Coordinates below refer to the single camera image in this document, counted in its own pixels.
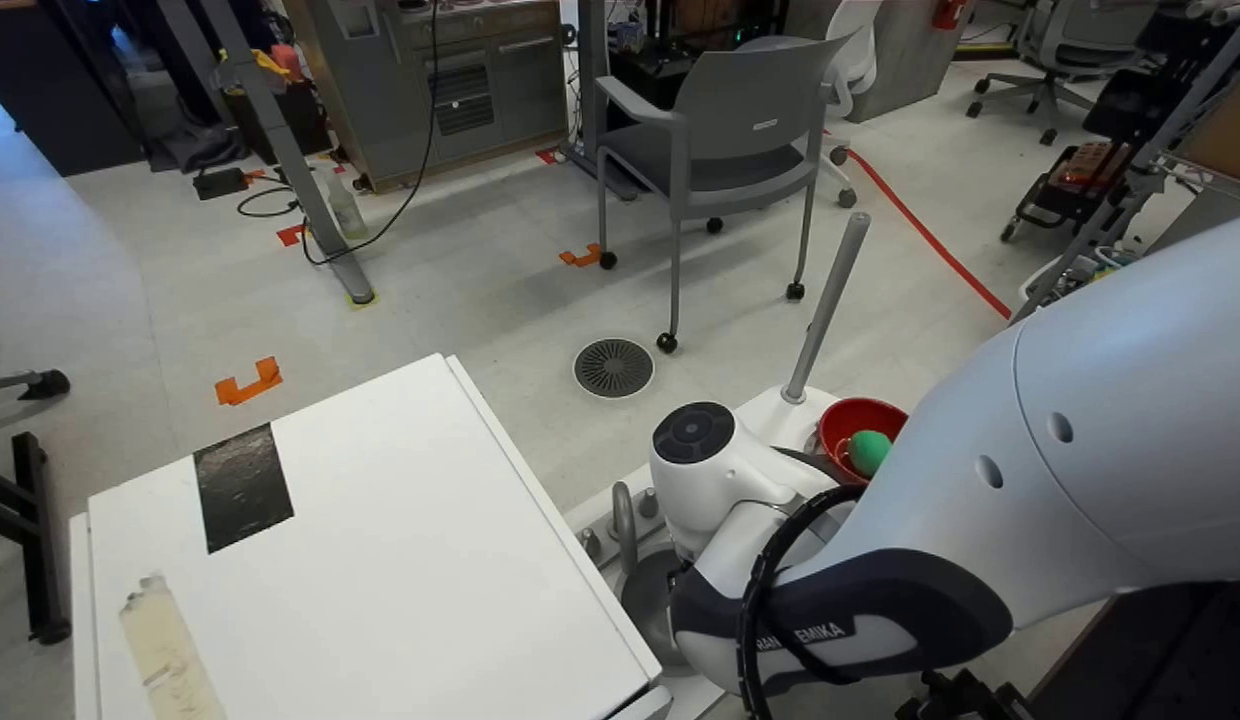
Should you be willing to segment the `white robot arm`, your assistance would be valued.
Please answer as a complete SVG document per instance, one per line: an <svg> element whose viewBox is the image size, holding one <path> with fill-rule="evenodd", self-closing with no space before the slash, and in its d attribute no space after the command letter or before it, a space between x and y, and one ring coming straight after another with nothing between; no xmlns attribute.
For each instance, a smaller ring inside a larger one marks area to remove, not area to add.
<svg viewBox="0 0 1240 720"><path fill-rule="evenodd" d="M1240 218L997 333L856 486L719 399L650 474L674 636L715 688L967 665L1109 598L1240 579Z"/></svg>

